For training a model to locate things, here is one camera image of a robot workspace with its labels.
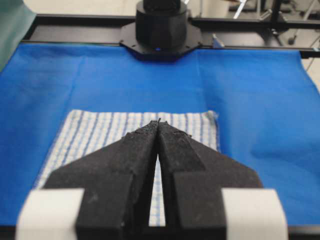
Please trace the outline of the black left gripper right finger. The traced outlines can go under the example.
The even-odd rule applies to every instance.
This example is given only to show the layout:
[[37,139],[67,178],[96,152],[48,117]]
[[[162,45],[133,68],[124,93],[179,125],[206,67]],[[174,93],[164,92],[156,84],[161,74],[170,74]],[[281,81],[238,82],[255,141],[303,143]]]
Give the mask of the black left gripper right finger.
[[277,192],[250,167],[162,122],[157,141],[166,223],[182,240],[286,240]]

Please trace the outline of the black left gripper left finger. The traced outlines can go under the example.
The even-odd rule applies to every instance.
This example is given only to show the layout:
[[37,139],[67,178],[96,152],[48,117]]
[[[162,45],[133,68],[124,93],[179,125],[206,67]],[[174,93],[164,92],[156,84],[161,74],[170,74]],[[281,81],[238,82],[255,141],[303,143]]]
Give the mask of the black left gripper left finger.
[[158,122],[54,170],[32,190],[17,240],[120,240],[148,221]]

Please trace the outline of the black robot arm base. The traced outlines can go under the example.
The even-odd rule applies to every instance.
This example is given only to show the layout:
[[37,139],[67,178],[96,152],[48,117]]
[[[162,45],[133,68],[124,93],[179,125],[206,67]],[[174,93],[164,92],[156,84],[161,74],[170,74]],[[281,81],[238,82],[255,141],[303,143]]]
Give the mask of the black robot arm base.
[[119,44],[141,60],[175,61],[203,45],[181,0],[141,0],[133,23],[121,28]]

